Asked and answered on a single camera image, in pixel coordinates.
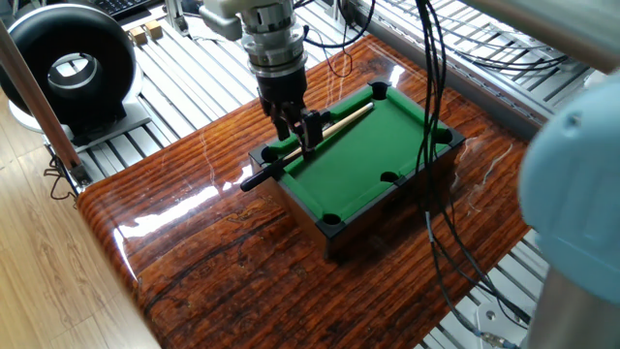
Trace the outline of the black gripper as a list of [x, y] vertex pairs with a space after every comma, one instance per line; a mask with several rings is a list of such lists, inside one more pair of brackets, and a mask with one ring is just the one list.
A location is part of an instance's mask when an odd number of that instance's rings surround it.
[[277, 78], [257, 77], [257, 83], [263, 112], [271, 118], [278, 139], [283, 141], [291, 134], [301, 134], [302, 153], [313, 152], [324, 139], [323, 130], [331, 120], [331, 112], [304, 109], [306, 73], [294, 71]]

